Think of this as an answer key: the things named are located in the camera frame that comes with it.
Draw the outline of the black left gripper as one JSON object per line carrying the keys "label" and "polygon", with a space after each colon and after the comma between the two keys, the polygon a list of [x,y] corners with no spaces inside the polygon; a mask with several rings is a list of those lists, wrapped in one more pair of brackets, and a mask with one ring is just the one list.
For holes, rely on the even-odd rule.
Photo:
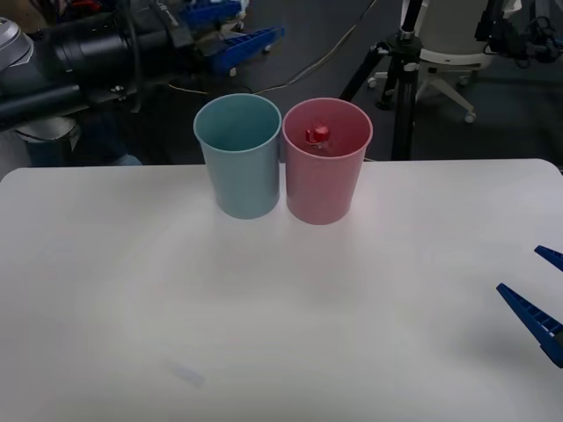
{"label": "black left gripper", "polygon": [[280,40],[281,27],[253,33],[228,33],[246,16],[246,1],[184,1],[179,21],[166,25],[168,72],[171,74],[234,73],[241,63],[267,54]]}

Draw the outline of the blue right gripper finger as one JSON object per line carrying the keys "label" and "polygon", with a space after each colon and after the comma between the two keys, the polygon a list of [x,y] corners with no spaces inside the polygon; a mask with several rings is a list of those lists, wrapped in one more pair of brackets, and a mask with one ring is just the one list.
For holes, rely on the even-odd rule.
{"label": "blue right gripper finger", "polygon": [[551,362],[562,368],[562,323],[501,283],[496,288]]}
{"label": "blue right gripper finger", "polygon": [[552,250],[545,246],[539,245],[535,248],[534,252],[551,263],[553,266],[563,271],[563,254],[561,252]]}

